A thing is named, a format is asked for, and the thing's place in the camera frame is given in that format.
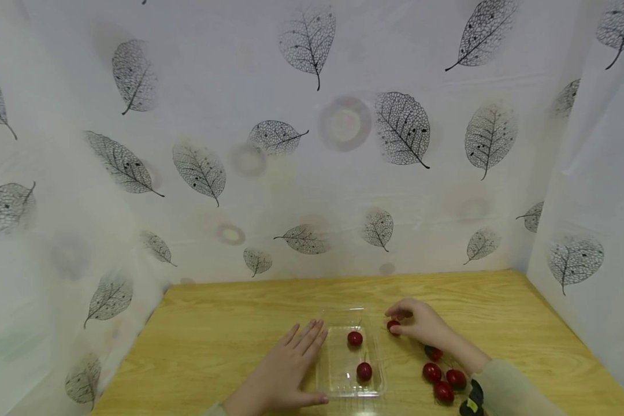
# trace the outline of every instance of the left hand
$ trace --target left hand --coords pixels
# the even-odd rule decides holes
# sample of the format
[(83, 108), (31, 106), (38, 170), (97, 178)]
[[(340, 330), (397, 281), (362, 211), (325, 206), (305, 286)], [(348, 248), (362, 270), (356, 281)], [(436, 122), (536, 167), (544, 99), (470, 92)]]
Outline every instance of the left hand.
[(305, 393), (300, 382), (310, 365), (315, 362), (328, 332), (324, 321), (311, 320), (298, 334), (295, 324), (268, 351), (223, 407), (229, 416), (259, 416), (271, 410), (313, 406), (328, 403), (325, 394)]

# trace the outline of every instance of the plastic tray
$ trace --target plastic tray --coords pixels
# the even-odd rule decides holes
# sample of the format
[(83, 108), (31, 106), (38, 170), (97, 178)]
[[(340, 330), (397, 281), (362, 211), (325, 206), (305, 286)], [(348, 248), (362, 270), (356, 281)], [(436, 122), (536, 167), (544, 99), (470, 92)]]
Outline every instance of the plastic tray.
[[(332, 398), (376, 398), (386, 393), (386, 378), (381, 366), (377, 342), (378, 326), (374, 325), (369, 310), (364, 307), (321, 311), (328, 329), (316, 367), (317, 391)], [(350, 347), (347, 335), (358, 331), (363, 344)], [(363, 361), (372, 367), (372, 379), (360, 381), (356, 367)]]

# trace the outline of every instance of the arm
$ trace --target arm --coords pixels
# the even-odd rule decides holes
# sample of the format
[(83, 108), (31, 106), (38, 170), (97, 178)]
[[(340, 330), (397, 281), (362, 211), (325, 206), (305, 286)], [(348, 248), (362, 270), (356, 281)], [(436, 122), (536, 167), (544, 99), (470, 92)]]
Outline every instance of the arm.
[(470, 341), (456, 333), (427, 303), (402, 299), (388, 308), (386, 316), (405, 320), (391, 332), (451, 354), (478, 381), (483, 389), (483, 407), (497, 416), (563, 416), (516, 368), (503, 360), (493, 360)]
[(298, 334), (294, 325), (222, 403), (203, 416), (260, 416), (267, 411), (328, 403), (323, 393), (304, 393), (300, 382), (326, 340), (324, 321), (311, 320)]

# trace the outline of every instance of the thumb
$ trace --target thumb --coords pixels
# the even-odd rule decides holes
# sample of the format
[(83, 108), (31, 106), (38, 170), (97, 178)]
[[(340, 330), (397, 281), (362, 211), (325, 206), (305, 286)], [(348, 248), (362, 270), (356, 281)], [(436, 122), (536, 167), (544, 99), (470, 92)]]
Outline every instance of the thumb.
[(327, 404), (328, 396), (321, 391), (315, 393), (308, 393), (306, 391), (299, 391), (294, 397), (293, 404), (295, 407), (308, 407), (315, 406), (316, 404)]
[(395, 335), (404, 335), (410, 337), (413, 329), (409, 325), (392, 325), (390, 331), (392, 334)]

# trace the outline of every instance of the red cherry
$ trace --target red cherry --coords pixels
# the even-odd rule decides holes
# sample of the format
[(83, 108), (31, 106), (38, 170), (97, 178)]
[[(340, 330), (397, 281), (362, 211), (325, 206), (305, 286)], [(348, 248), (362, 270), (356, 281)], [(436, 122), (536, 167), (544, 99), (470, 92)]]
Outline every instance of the red cherry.
[(357, 347), (363, 343), (363, 336), (358, 331), (352, 331), (348, 334), (347, 341), (352, 347)]
[(446, 404), (446, 406), (450, 406), (453, 404), (453, 400), (455, 400), (455, 394), (453, 394), (453, 389), (451, 385), (449, 385), (446, 381), (438, 381), (434, 384), (433, 387), (434, 398), (439, 401), (439, 403)]
[(423, 365), (423, 378), (430, 382), (441, 381), (441, 369), (435, 363)]
[[(386, 324), (386, 329), (388, 330), (388, 332), (391, 332), (391, 327), (395, 326), (395, 325), (400, 325), (400, 323), (398, 321), (396, 321), (396, 320), (388, 321), (388, 323)], [(392, 332), (391, 332), (391, 334), (393, 334), (396, 337), (399, 337), (399, 334), (392, 333)]]
[(356, 367), (356, 376), (361, 381), (369, 381), (372, 378), (372, 366), (368, 363), (360, 363)]
[(451, 385), (453, 390), (464, 390), (467, 387), (467, 378), (465, 373), (460, 370), (450, 369), (446, 372), (446, 381)]
[(428, 358), (433, 360), (435, 363), (441, 359), (442, 355), (444, 355), (442, 350), (432, 346), (425, 346), (423, 350), (425, 351), (425, 355), (427, 355)]

